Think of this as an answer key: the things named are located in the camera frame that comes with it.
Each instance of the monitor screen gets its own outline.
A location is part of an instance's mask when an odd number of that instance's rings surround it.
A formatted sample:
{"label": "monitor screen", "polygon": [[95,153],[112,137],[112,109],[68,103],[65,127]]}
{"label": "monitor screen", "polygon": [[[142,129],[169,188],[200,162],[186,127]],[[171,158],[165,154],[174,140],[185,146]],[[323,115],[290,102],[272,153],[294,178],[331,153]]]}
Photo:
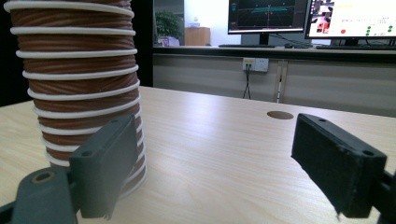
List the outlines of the monitor screen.
{"label": "monitor screen", "polygon": [[395,37],[395,0],[310,0],[305,38]]}
{"label": "monitor screen", "polygon": [[302,33],[307,0],[229,0],[228,34]]}

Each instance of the desk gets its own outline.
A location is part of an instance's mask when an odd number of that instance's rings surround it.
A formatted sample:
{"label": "desk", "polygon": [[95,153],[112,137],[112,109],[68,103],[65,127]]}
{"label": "desk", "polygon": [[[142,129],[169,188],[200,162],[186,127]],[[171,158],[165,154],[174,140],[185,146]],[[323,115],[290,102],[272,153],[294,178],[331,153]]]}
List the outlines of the desk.
{"label": "desk", "polygon": [[[335,211],[290,157],[298,113],[323,117],[386,153],[396,170],[396,119],[198,93],[139,88],[148,177],[113,218],[80,223],[338,223]],[[0,204],[47,167],[32,102],[0,108]],[[285,111],[294,119],[272,119]],[[347,219],[342,223],[375,223]]]}

